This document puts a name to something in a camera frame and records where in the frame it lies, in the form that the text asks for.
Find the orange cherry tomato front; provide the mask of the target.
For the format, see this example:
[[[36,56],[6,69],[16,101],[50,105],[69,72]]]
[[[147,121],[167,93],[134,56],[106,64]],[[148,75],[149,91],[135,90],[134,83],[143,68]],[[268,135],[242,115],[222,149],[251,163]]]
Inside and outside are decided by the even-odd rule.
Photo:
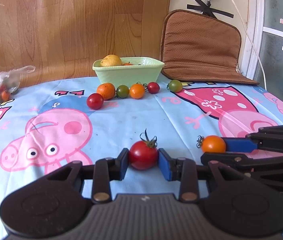
[[[201,135],[197,138],[197,147],[202,150],[203,153],[225,153],[226,143],[225,141],[216,135],[209,135],[203,137]]]

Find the orange cherry tomato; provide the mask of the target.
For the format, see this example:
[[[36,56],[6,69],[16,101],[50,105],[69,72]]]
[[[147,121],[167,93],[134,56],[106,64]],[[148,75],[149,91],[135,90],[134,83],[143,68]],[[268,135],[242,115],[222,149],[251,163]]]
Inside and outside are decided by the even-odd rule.
[[[126,63],[123,63],[122,66],[133,66],[133,64],[131,64],[130,62],[126,62]]]
[[[133,99],[141,99],[145,94],[145,88],[142,84],[136,83],[130,87],[129,95]]]
[[[225,153],[226,143],[225,141],[216,135],[209,135],[203,137],[201,135],[197,138],[197,147],[202,150],[203,153]]]

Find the red cherry tomato with stem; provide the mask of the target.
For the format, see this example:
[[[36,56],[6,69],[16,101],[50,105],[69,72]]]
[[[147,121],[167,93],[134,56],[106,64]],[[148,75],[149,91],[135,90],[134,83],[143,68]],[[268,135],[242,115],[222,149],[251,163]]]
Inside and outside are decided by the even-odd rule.
[[[148,137],[147,129],[140,134],[140,140],[129,150],[129,162],[137,170],[148,170],[158,161],[157,137]]]

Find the small red cherry tomato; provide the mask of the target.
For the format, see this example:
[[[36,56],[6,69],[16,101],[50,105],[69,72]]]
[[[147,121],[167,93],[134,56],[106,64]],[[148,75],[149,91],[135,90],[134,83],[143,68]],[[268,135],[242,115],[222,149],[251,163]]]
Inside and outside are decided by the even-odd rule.
[[[147,90],[151,94],[157,94],[160,91],[160,86],[156,82],[150,82],[147,84]]]

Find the white framed glass door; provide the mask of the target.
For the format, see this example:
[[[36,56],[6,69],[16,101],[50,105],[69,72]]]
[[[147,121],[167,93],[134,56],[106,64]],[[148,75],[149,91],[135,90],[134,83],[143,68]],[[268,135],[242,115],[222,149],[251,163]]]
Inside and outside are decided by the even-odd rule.
[[[249,0],[242,73],[283,101],[283,0]]]

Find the Peppa Pig blue bedsheet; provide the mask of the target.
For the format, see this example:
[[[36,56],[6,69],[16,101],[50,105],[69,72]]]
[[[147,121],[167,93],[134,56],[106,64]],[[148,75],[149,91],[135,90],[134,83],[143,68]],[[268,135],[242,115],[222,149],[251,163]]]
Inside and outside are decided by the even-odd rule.
[[[73,160],[116,157],[142,136],[172,157],[200,161],[199,136],[244,137],[283,125],[283,101],[258,86],[187,83],[179,93],[160,77],[157,94],[114,98],[90,109],[96,77],[21,88],[0,101],[0,204],[11,192]],[[0,220],[0,239],[6,236]]]

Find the large red cherry tomato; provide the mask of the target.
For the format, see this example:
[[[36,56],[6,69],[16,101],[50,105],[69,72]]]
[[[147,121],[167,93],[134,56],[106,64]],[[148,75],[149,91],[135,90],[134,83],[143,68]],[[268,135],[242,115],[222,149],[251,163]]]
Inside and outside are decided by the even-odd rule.
[[[98,110],[103,106],[104,98],[99,93],[93,93],[87,98],[86,104],[90,109]]]

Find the mandarin orange near basket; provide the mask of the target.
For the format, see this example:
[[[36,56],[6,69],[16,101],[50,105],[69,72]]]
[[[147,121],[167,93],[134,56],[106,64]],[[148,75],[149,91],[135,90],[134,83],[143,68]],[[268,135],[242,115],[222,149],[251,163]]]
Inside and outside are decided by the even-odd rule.
[[[111,100],[115,97],[116,89],[111,83],[103,83],[97,87],[98,94],[100,94],[104,100]]]

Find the dark green cherry tomato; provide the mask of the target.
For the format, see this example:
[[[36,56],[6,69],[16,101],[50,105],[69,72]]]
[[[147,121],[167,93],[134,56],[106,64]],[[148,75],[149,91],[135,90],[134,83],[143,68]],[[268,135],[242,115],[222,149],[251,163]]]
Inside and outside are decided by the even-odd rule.
[[[120,85],[116,90],[116,96],[120,99],[125,99],[129,96],[130,89],[126,85]]]

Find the orange cherry tomato back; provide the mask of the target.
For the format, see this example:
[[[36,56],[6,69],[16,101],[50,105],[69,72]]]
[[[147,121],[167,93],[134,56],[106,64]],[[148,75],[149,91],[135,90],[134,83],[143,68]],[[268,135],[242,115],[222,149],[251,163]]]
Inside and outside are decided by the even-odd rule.
[[[142,84],[136,83],[130,87],[129,95],[133,99],[141,99],[145,94],[145,88]]]

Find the light green plastic basket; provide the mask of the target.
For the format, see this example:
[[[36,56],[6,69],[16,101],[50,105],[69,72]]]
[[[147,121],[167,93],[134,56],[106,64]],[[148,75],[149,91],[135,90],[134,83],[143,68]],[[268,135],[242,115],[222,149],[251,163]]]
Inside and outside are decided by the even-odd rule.
[[[123,63],[131,63],[128,66],[101,67],[101,60],[93,63],[100,83],[111,83],[115,87],[126,85],[130,87],[137,82],[156,82],[165,63],[151,57],[122,57]]]

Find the black tape cross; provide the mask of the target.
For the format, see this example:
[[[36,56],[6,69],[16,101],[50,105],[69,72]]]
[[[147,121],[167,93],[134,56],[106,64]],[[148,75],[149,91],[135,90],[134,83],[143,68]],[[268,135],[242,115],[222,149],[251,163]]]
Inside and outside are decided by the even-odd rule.
[[[197,5],[187,4],[186,8],[194,11],[200,11],[201,14],[215,19],[217,19],[215,13],[229,18],[234,18],[234,15],[229,12],[212,8],[210,0],[207,0],[206,3],[204,3],[202,0],[194,1],[197,3]]]

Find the yellow lemon in basket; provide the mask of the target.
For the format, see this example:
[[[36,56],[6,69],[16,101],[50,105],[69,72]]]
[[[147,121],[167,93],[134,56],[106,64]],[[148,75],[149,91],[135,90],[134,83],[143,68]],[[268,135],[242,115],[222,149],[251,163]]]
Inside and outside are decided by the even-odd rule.
[[[121,58],[114,54],[105,56],[100,62],[101,67],[112,67],[112,66],[122,66],[122,65],[123,63]]]

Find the orange cherry tomato middle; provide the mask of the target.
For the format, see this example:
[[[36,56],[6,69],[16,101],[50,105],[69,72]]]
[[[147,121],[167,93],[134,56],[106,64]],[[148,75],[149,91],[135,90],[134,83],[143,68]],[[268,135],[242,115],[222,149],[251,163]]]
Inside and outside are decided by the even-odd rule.
[[[133,66],[133,64],[131,64],[130,62],[126,62],[126,63],[123,63],[122,66]]]

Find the wooden laminate board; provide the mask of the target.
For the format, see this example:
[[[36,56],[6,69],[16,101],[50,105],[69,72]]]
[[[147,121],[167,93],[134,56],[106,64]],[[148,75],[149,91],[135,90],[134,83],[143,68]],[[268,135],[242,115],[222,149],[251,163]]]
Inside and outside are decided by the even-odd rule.
[[[159,57],[170,0],[0,0],[0,69],[22,86],[93,76],[109,54]]]

